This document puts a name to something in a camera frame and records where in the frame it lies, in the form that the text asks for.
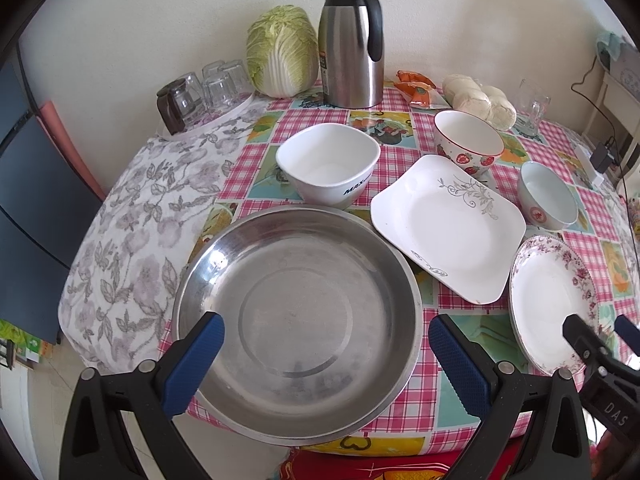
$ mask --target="metal basin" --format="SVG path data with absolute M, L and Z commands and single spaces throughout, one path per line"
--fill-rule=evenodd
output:
M 188 269 L 174 339 L 207 310 L 225 342 L 196 398 L 248 437 L 302 446 L 347 436 L 404 388 L 422 302 L 404 256 L 354 215 L 281 206 L 235 222 Z

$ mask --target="tile floor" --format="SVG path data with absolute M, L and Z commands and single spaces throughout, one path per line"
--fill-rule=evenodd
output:
M 81 359 L 69 342 L 64 340 L 62 345 L 54 348 L 50 360 L 44 360 L 36 365 L 34 372 L 30 372 L 31 430 L 44 480 L 58 478 L 60 444 L 66 414 L 78 375 L 83 369 Z M 132 413 L 126 413 L 125 423 L 149 479 L 164 478 L 151 457 Z M 189 415 L 175 417 L 174 423 L 194 455 L 214 479 L 264 480 L 287 453 L 284 448 L 219 430 Z

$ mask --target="thermos handle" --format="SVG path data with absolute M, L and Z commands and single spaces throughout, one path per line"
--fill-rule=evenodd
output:
M 382 8 L 379 0 L 364 0 L 369 15 L 369 42 L 367 51 L 372 61 L 380 61 L 383 51 Z
M 180 116 L 178 105 L 169 93 L 158 96 L 158 111 L 171 135 L 184 130 L 184 121 Z

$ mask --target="glass cup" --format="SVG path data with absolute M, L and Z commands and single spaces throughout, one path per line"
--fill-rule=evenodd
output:
M 195 72 L 189 72 L 181 75 L 178 79 L 184 79 L 186 82 L 187 92 L 195 105 L 193 116 L 197 120 L 200 115 L 207 111 L 207 100 L 202 83 L 198 79 L 198 76 L 196 76 Z
M 550 102 L 551 97 L 542 88 L 533 81 L 523 79 L 516 99 L 518 116 L 515 127 L 523 134 L 535 135 Z
M 220 72 L 226 72 L 229 74 L 231 81 L 233 81 L 236 91 L 240 94 L 242 100 L 249 97 L 248 94 L 254 91 L 254 86 L 249 81 L 249 76 L 246 74 L 244 64 L 240 59 L 229 61 L 228 63 L 220 66 Z
M 215 77 L 218 71 L 220 70 L 220 67 L 224 65 L 224 63 L 225 62 L 223 60 L 219 59 L 217 61 L 214 61 L 213 63 L 209 63 L 208 65 L 203 66 L 202 80 L 206 81 L 211 77 Z
M 228 73 L 218 72 L 204 82 L 204 87 L 210 109 L 224 113 L 238 104 L 238 92 Z

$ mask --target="blue gripper pad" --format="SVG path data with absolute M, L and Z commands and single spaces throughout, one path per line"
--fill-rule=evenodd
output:
M 640 356 L 640 330 L 625 316 L 618 316 L 614 324 L 616 334 L 629 345 L 633 353 Z
M 491 389 L 454 335 L 435 317 L 429 323 L 429 346 L 469 415 L 484 418 L 491 410 Z
M 184 413 L 225 340 L 225 323 L 216 314 L 184 353 L 164 382 L 162 410 L 168 417 Z

